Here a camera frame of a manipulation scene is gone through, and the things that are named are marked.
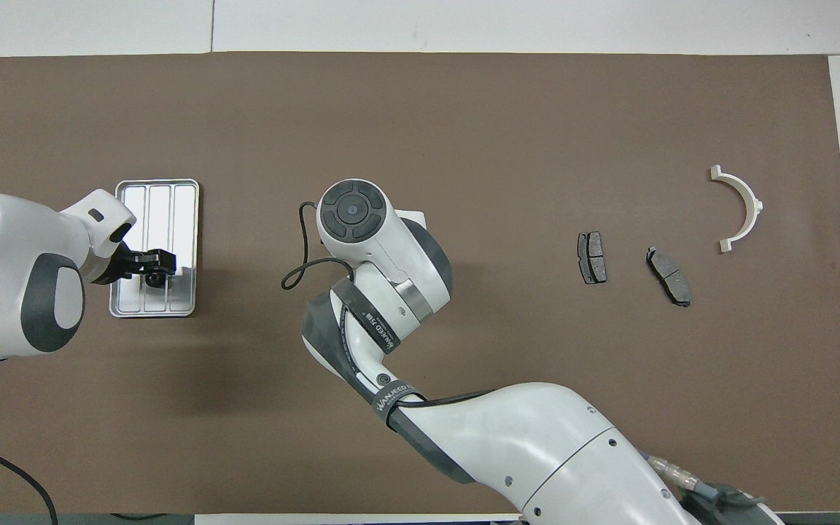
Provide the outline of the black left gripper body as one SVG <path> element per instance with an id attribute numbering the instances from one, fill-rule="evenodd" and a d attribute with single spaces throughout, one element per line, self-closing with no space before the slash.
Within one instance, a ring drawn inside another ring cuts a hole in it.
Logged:
<path id="1" fill-rule="evenodd" d="M 137 257 L 126 243 L 119 243 L 108 260 L 106 270 L 94 279 L 94 284 L 108 285 L 119 279 L 130 279 L 138 270 Z"/>

